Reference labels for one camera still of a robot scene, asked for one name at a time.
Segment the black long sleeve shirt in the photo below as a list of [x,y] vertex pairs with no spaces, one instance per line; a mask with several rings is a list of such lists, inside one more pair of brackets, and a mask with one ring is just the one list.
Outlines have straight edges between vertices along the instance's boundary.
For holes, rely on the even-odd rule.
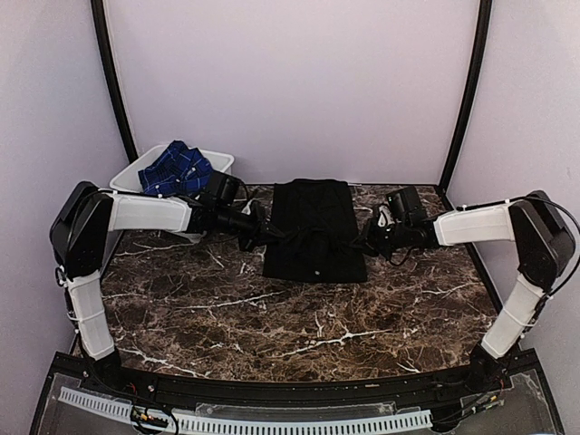
[[274,186],[271,223],[285,237],[269,244],[268,278],[314,284],[360,284],[368,279],[353,197],[344,181],[295,179]]

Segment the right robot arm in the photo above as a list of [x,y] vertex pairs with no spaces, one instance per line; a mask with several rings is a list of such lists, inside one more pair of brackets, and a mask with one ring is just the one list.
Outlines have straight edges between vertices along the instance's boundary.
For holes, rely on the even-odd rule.
[[489,359],[478,359],[462,374],[463,386],[481,393],[498,377],[493,361],[506,357],[534,327],[546,302],[578,269],[578,235],[575,216],[541,189],[430,215],[417,189],[409,187],[389,193],[352,244],[386,260],[401,249],[511,245],[513,287],[478,345]]

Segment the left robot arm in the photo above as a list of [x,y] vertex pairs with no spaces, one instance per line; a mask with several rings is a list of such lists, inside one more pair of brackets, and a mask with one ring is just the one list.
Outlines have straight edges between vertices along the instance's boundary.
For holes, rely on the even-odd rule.
[[211,194],[200,198],[159,198],[79,182],[49,231],[57,282],[66,291],[67,309],[85,354],[98,362],[92,379],[109,395],[128,387],[127,373],[108,361],[116,353],[102,299],[102,274],[118,232],[161,230],[174,234],[218,232],[237,239],[242,251],[280,242],[285,233],[257,201],[244,213]]

